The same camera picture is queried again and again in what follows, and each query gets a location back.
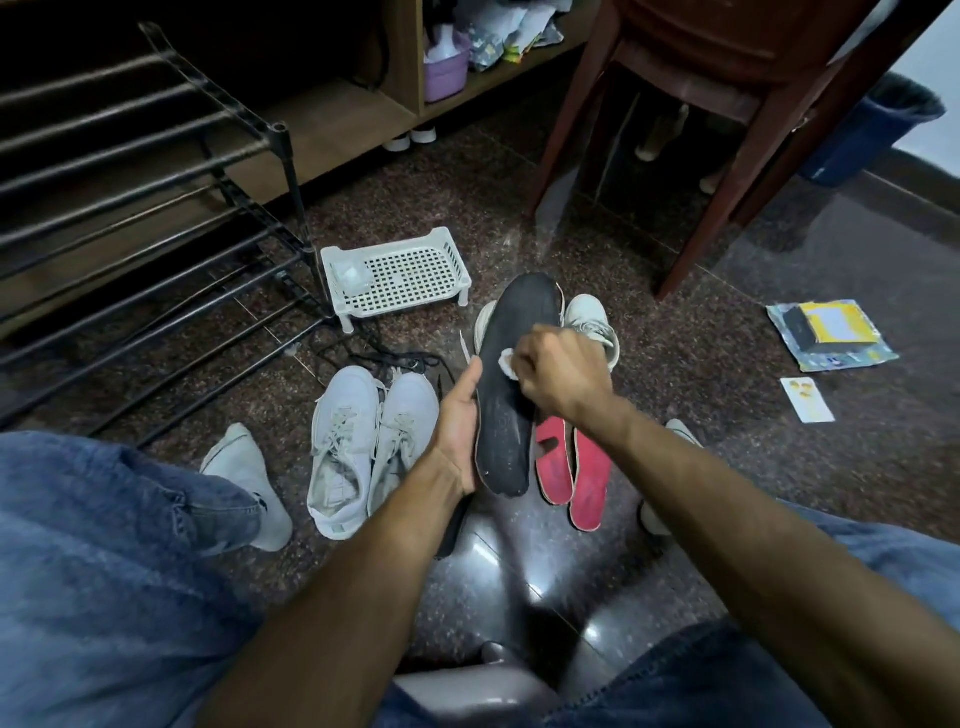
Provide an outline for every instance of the brown granite floor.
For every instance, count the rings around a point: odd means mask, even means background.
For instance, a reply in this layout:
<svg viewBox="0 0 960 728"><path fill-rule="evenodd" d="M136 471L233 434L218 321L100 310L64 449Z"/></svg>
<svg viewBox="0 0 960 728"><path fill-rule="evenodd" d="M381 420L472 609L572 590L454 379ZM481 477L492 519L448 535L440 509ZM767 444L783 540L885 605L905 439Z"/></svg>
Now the brown granite floor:
<svg viewBox="0 0 960 728"><path fill-rule="evenodd" d="M623 349L615 387L641 410L682 418L706 447L776 496L960 541L957 218L870 177L836 191L794 180L656 304L652 288L706 203L682 151L641 165L628 125L599 204L570 192L571 174L548 195L538 225L521 220L563 99L570 62L563 63L442 121L436 144L368 160L368 174L323 195L314 190L309 217L320 246L371 245L445 225L463 254L474 281L469 306L439 303L384 317L385 341L438 352L460 371L458 331L469 331L483 303L517 273L546 271L568 297L603 300ZM861 302L902 359L818 376L837 423L801 425L778 382L798 369L763 305L841 297ZM224 309L131 365L124 386L149 378L165 355L189 358L214 329L220 335L249 322L239 306ZM274 344L266 334L252 337L212 362L208 380ZM309 371L316 366L307 355L281 357L150 448L197 467L229 423L251 428L295 538L278 554L241 549L220 567L267 607L292 595L335 547L304 504L310 414L323 392ZM320 380L331 374L324 364ZM192 386L202 384L204 377ZM72 417L84 410L79 390L69 400ZM34 422L69 430L76 423L65 423L63 411L39 411ZM125 426L142 429L155 416L145 411ZM431 571L404 668L468 663L484 641L497 641L574 696L606 683L672 631L722 614L678 547L644 537L638 505L636 491L614 473L604 525L585 534L536 488L516 500L480 495L456 552Z"/></svg>

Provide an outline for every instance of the white plastic basket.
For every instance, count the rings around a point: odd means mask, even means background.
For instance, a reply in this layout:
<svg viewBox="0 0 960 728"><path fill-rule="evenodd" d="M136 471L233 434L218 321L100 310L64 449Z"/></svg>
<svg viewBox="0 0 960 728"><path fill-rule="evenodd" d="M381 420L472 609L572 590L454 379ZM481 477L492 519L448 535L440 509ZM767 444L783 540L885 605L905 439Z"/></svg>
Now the white plastic basket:
<svg viewBox="0 0 960 728"><path fill-rule="evenodd" d="M454 296L459 296L459 305L467 305L473 283L447 228L434 228L424 237L352 251L323 248L320 257L333 311L340 317L344 333L353 333L351 317L366 319ZM367 265L373 273L370 290L359 296L344 293L333 266L346 262Z"/></svg>

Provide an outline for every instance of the blue denim jeans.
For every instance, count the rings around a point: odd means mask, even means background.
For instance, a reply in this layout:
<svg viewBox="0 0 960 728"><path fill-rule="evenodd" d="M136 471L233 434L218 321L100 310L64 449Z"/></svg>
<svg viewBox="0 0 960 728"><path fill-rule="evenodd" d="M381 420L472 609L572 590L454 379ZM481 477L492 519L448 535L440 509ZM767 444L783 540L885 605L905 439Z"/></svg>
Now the blue denim jeans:
<svg viewBox="0 0 960 728"><path fill-rule="evenodd" d="M960 546L800 509L960 627ZM248 544L253 499L116 445L0 435L0 725L189 726L260 617L202 559ZM375 725L434 721L391 688ZM825 726L726 619L647 652L579 705L523 725Z"/></svg>

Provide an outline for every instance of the trash can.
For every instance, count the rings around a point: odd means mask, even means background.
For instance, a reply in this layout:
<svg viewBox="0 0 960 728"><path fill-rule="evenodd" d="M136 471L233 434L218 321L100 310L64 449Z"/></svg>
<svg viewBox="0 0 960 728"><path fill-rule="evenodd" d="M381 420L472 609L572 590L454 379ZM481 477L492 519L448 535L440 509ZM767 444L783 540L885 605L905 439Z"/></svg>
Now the trash can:
<svg viewBox="0 0 960 728"><path fill-rule="evenodd" d="M835 187L867 167L918 124L947 110L929 88L887 73L800 169L802 177Z"/></svg>

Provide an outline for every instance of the wall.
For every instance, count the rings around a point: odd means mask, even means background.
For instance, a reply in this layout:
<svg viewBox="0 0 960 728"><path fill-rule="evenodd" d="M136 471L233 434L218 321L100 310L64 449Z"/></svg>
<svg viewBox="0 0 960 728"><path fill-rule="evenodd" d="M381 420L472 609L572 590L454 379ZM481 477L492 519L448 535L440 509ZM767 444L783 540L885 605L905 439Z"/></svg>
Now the wall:
<svg viewBox="0 0 960 728"><path fill-rule="evenodd" d="M960 177L960 3L937 18L893 69L939 94L947 113L922 124L895 145Z"/></svg>

